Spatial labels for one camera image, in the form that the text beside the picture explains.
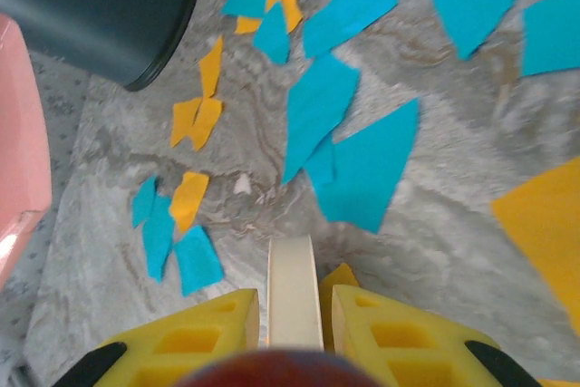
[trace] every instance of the black bin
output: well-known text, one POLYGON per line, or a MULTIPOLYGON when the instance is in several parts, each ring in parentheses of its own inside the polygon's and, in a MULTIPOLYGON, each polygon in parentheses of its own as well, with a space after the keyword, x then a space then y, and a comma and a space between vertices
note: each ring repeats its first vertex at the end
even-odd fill
POLYGON ((0 0, 28 46, 137 91, 179 44, 196 0, 0 0))

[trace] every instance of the black trash can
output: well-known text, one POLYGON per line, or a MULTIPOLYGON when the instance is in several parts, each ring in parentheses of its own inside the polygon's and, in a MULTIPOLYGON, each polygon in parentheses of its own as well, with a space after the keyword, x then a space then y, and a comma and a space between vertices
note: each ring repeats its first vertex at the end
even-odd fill
POLYGON ((0 0, 28 46, 115 81, 147 86, 179 44, 196 0, 0 0))

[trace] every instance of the pink object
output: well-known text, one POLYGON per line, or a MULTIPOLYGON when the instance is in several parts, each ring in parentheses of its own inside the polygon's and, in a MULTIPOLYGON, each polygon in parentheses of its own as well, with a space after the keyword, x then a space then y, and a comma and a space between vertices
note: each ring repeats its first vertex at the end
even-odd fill
POLYGON ((50 207, 43 108, 20 28, 0 15, 0 289, 50 207))

